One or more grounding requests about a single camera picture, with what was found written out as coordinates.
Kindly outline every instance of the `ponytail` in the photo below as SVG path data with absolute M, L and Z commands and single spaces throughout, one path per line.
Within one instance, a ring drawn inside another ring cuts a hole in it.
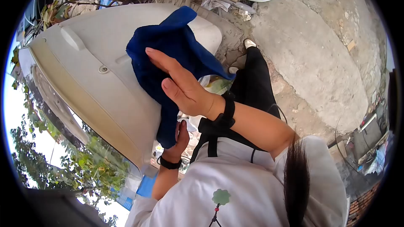
M 290 227 L 302 226 L 309 201 L 310 174 L 301 140 L 289 145 L 284 170 L 284 197 Z

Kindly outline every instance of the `black wristband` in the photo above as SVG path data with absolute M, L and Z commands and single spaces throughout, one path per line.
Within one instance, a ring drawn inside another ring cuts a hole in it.
M 160 165 L 162 165 L 166 169 L 179 169 L 179 167 L 182 164 L 182 159 L 180 159 L 178 163 L 171 163 L 171 162 L 163 159 L 162 156 L 160 156 L 158 159 L 160 159 Z
M 225 99 L 225 111 L 224 113 L 220 113 L 219 116 L 213 121 L 213 125 L 220 128 L 231 128 L 235 120 L 233 118 L 235 105 L 234 105 L 234 96 L 230 92 L 225 92 L 222 97 Z

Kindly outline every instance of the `fingernail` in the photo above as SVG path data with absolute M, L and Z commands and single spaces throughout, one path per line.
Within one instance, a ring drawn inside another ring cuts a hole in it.
M 169 88 L 171 87 L 171 85 L 172 85 L 171 79 L 166 78 L 166 79 L 163 80 L 163 86 L 164 86 L 164 88 L 169 89 Z

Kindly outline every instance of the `hand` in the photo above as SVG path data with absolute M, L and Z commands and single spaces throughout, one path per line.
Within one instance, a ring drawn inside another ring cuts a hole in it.
M 181 154 L 187 148 L 189 143 L 187 122 L 185 120 L 182 120 L 181 123 L 177 122 L 177 127 L 175 128 L 175 140 L 177 143 L 169 149 L 164 149 L 162 154 L 163 159 L 171 163 L 179 162 Z
M 161 86 L 180 111 L 190 116 L 203 115 L 210 120 L 224 112 L 223 97 L 206 91 L 176 59 L 152 48 L 146 48 L 146 54 L 156 67 L 171 76 L 172 80 L 165 78 Z

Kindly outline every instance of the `white plastic container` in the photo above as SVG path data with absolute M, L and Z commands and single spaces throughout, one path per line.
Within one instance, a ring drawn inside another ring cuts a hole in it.
M 135 4 L 86 13 L 52 26 L 23 49 L 60 98 L 140 169 L 150 163 L 161 106 L 140 87 L 126 45 L 136 28 L 159 24 L 176 9 Z M 189 27 L 215 54 L 220 30 L 199 16 Z

